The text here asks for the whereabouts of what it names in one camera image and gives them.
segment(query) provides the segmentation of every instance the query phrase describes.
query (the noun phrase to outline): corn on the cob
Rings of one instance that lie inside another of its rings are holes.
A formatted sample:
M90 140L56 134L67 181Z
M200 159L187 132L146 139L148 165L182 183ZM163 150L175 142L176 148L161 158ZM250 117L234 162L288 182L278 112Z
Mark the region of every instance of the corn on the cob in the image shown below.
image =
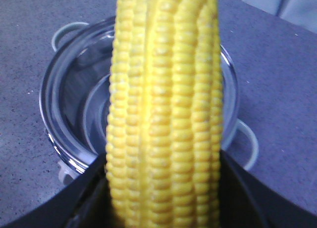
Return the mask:
M126 227L218 227L217 0L118 0L106 176Z

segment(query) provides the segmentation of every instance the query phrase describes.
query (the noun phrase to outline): countertop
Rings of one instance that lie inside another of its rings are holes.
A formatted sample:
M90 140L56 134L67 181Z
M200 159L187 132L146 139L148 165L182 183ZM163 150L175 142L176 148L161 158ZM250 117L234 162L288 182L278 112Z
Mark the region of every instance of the countertop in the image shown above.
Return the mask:
M53 33L115 14L115 0L0 0L0 226L44 203L63 185L46 138L39 88ZM239 0L219 0L221 41L240 82L239 118L255 132L251 173L317 214L317 35ZM238 134L229 153L243 164Z

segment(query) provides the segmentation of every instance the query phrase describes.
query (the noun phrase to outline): black object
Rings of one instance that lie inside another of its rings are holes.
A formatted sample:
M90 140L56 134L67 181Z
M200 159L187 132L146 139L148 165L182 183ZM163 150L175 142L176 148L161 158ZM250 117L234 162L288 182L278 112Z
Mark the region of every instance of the black object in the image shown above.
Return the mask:
M219 186L222 228L316 228L317 217L284 199L225 152ZM59 194L4 228L113 228L101 154Z

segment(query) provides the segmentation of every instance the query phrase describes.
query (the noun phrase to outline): pot handle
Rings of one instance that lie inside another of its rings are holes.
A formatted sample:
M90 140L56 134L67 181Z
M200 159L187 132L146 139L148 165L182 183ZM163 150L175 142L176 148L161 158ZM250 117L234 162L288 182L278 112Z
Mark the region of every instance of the pot handle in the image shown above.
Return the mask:
M79 30L82 29L84 27L86 27L87 25L89 25L86 22L73 22L73 23L69 23L66 24L64 26L62 26L61 28L59 28L52 37L52 48L53 51L56 52L58 49L58 43L60 42L60 40L68 33L74 31L74 30Z
M242 132L251 142L252 154L249 161L243 166L246 171L252 169L254 164L256 163L259 156L259 142L257 136L254 134L251 128L242 122L240 119L237 120L237 130Z

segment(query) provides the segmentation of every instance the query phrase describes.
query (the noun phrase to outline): corn cob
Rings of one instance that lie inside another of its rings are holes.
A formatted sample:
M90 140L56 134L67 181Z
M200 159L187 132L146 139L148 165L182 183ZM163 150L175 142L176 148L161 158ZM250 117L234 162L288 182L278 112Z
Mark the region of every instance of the corn cob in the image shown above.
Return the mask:
M118 0L106 177L126 227L219 227L217 0Z

